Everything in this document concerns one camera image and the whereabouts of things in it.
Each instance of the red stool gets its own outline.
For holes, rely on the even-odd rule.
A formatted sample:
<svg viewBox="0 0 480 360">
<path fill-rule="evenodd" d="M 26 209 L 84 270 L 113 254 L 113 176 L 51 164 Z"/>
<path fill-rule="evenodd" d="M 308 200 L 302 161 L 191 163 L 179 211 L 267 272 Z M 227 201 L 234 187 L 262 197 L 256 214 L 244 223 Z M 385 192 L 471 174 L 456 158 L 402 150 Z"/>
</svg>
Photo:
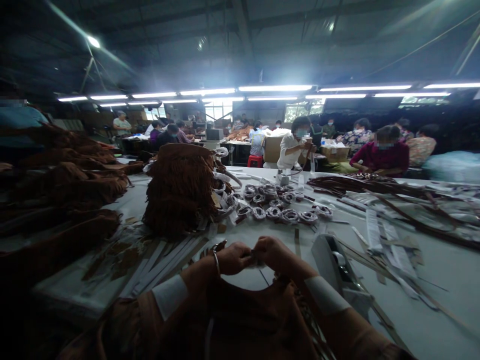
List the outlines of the red stool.
<svg viewBox="0 0 480 360">
<path fill-rule="evenodd" d="M 256 162 L 256 167 L 257 167 L 257 168 L 261 168 L 263 161 L 264 161 L 264 157 L 263 157 L 263 156 L 253 156 L 253 155 L 250 155 L 250 156 L 248 157 L 247 167 L 248 167 L 248 168 L 253 168 L 252 163 L 253 163 L 253 162 Z"/>
</svg>

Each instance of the fluorescent light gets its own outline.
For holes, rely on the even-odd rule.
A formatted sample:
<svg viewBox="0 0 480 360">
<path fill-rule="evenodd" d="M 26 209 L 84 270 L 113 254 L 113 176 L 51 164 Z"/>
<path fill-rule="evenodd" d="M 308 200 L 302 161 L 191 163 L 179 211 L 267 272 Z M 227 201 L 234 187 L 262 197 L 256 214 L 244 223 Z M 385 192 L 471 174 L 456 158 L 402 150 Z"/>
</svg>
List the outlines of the fluorescent light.
<svg viewBox="0 0 480 360">
<path fill-rule="evenodd" d="M 248 101 L 282 101 L 297 100 L 297 97 L 277 96 L 277 97 L 249 97 Z"/>
<path fill-rule="evenodd" d="M 367 94 L 325 94 L 325 95 L 307 95 L 305 99 L 361 99 Z"/>
<path fill-rule="evenodd" d="M 415 97 L 415 98 L 435 98 L 435 97 L 445 97 L 450 95 L 449 92 L 403 92 L 403 93 L 383 93 L 376 94 L 376 98 L 405 98 L 405 97 Z"/>
<path fill-rule="evenodd" d="M 146 98 L 168 98 L 171 96 L 177 96 L 176 92 L 156 92 L 151 94 L 134 94 L 132 95 L 135 99 L 146 99 Z"/>
<path fill-rule="evenodd" d="M 100 106 L 102 108 L 109 108 L 109 107 L 112 107 L 112 106 L 126 106 L 127 104 L 124 103 L 124 102 L 116 102 L 116 103 L 113 103 L 113 104 L 100 104 Z"/>
<path fill-rule="evenodd" d="M 455 83 L 455 84 L 432 84 L 424 89 L 454 89 L 454 88 L 480 88 L 480 82 Z"/>
<path fill-rule="evenodd" d="M 90 96 L 92 100 L 113 100 L 113 99 L 126 99 L 127 95 L 101 95 Z"/>
<path fill-rule="evenodd" d="M 312 85 L 272 85 L 272 86 L 242 86 L 238 90 L 244 92 L 267 92 L 267 91 L 307 91 Z"/>
<path fill-rule="evenodd" d="M 394 85 L 394 86 L 354 86 L 354 87 L 326 87 L 319 91 L 369 91 L 369 90 L 405 90 L 410 89 L 412 85 Z"/>
<path fill-rule="evenodd" d="M 243 100 L 245 100 L 244 97 L 219 97 L 219 98 L 209 97 L 209 98 L 203 98 L 202 99 L 202 101 L 204 103 L 211 103 L 211 102 L 214 102 L 214 101 L 227 103 L 227 102 L 243 101 Z"/>
<path fill-rule="evenodd" d="M 58 99 L 58 101 L 61 102 L 70 102 L 70 101 L 83 101 L 83 100 L 88 100 L 86 96 L 77 96 L 77 97 L 63 97 Z"/>
<path fill-rule="evenodd" d="M 129 102 L 128 105 L 150 105 L 150 104 L 158 104 L 158 101 L 133 101 Z"/>
<path fill-rule="evenodd" d="M 88 39 L 88 42 L 90 42 L 90 44 L 92 44 L 94 47 L 100 49 L 100 43 L 96 38 L 94 38 L 92 36 L 87 36 L 86 38 Z"/>
<path fill-rule="evenodd" d="M 196 99 L 177 99 L 177 100 L 162 100 L 164 104 L 175 104 L 175 103 L 196 103 Z"/>
<path fill-rule="evenodd" d="M 180 91 L 180 94 L 183 96 L 189 95 L 215 95 L 215 94 L 232 94 L 235 92 L 234 88 L 224 88 L 224 89 L 201 89 L 201 90 L 191 90 L 191 91 Z"/>
</svg>

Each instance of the ceiling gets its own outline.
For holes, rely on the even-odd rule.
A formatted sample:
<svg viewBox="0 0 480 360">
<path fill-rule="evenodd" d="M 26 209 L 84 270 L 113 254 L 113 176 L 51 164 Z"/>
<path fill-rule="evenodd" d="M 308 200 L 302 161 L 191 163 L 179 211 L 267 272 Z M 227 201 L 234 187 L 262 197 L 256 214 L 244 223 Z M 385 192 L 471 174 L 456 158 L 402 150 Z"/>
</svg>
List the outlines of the ceiling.
<svg viewBox="0 0 480 360">
<path fill-rule="evenodd" d="M 80 91 L 91 57 L 85 35 L 101 44 L 91 47 L 98 70 L 92 66 L 83 89 L 91 95 L 260 79 L 273 85 L 445 80 L 455 77 L 480 22 L 477 0 L 52 3 L 64 19 L 42 0 L 0 5 L 0 77 L 46 97 Z M 480 78 L 479 62 L 480 46 L 457 77 Z"/>
</svg>

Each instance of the pink shirt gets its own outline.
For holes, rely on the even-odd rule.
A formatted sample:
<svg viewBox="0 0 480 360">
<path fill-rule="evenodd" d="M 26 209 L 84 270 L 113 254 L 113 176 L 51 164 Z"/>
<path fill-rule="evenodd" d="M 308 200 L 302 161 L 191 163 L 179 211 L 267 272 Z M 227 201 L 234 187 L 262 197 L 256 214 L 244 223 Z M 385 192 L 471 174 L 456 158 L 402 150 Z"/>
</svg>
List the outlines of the pink shirt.
<svg viewBox="0 0 480 360">
<path fill-rule="evenodd" d="M 397 142 L 394 146 L 380 150 L 373 141 L 365 144 L 350 160 L 350 165 L 363 160 L 362 165 L 373 172 L 380 169 L 400 168 L 406 172 L 409 168 L 409 147 L 404 142 Z M 390 174 L 392 178 L 402 177 L 402 173 Z"/>
</svg>

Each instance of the blue shirt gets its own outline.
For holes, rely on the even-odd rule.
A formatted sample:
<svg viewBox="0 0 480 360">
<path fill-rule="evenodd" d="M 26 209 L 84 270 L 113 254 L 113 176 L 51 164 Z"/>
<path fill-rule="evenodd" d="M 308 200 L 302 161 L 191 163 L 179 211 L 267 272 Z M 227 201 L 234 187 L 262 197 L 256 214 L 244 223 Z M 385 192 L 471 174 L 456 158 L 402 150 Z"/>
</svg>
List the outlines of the blue shirt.
<svg viewBox="0 0 480 360">
<path fill-rule="evenodd" d="M 38 128 L 40 123 L 48 123 L 37 109 L 23 104 L 0 106 L 0 128 L 24 129 Z M 41 148 L 28 136 L 0 136 L 0 146 L 8 148 Z"/>
</svg>

